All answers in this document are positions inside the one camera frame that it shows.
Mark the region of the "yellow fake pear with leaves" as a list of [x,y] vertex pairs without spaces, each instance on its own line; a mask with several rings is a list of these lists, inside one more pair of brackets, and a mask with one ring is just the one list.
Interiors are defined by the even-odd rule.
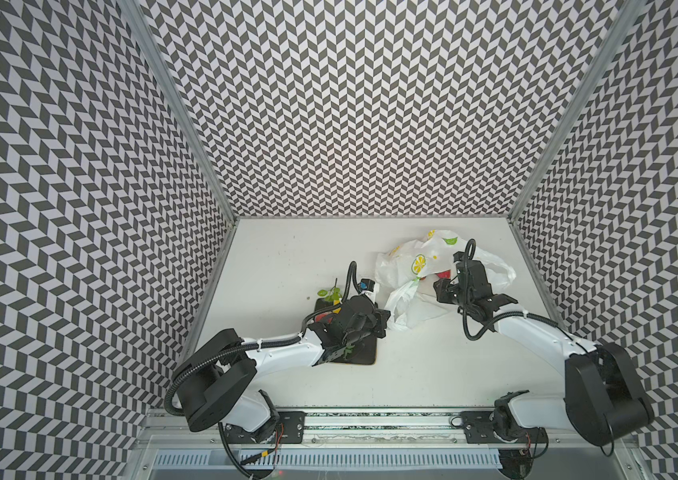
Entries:
[[343,293],[343,289],[338,285],[338,280],[335,280],[334,285],[330,288],[323,288],[318,291],[315,308],[320,310],[332,305],[339,305],[342,302]]

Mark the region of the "white plastic bag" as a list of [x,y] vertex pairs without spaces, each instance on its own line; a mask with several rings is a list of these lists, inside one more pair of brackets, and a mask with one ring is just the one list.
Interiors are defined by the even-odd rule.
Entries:
[[[437,273],[450,271],[456,277],[456,264],[480,261],[492,286],[492,297],[477,306],[460,307],[439,303],[433,284]],[[499,256],[477,246],[451,230],[431,230],[424,237],[404,242],[377,255],[376,279],[389,291],[384,309],[390,312],[388,328],[409,331],[447,313],[453,307],[462,322],[465,336],[478,340],[494,331],[500,321],[514,316],[524,318],[528,312],[506,293],[516,272]]]

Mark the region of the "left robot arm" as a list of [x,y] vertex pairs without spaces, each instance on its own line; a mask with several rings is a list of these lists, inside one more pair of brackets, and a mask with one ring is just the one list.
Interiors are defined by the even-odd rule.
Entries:
[[351,262],[340,300],[308,314],[299,332],[246,340],[233,328],[214,335],[174,371],[163,407],[192,432],[237,428],[264,442],[280,431],[280,412],[251,384],[259,377],[348,361],[367,341],[386,336],[391,313],[375,301],[375,281],[357,277]]

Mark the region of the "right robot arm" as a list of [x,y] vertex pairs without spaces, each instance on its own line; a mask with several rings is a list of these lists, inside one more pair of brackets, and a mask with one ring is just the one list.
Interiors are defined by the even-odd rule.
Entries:
[[616,343],[579,338],[559,323],[494,292],[477,245],[468,240],[453,256],[455,276],[434,284],[436,299],[456,306],[467,340],[490,333],[518,342],[562,378],[559,394],[509,392],[495,400],[486,424],[503,443],[531,432],[574,432],[598,448],[653,424],[655,412],[632,358]]

